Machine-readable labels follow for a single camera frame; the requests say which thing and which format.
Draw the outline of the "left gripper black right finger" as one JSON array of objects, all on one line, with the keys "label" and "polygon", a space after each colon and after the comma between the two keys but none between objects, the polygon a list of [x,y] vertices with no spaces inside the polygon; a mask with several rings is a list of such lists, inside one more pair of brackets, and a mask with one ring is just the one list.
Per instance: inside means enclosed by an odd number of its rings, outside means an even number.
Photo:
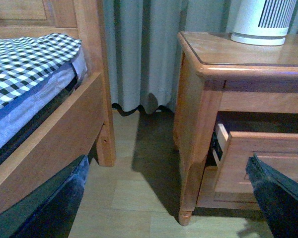
[{"label": "left gripper black right finger", "polygon": [[249,157],[245,170],[273,237],[298,238],[298,183],[257,154]]}]

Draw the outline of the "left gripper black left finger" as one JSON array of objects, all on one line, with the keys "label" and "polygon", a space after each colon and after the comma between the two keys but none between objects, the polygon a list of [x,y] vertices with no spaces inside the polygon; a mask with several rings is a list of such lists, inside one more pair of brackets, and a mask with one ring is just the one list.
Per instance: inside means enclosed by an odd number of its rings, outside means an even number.
[{"label": "left gripper black left finger", "polygon": [[0,214],[0,238],[67,238],[80,206],[89,159],[81,155]]}]

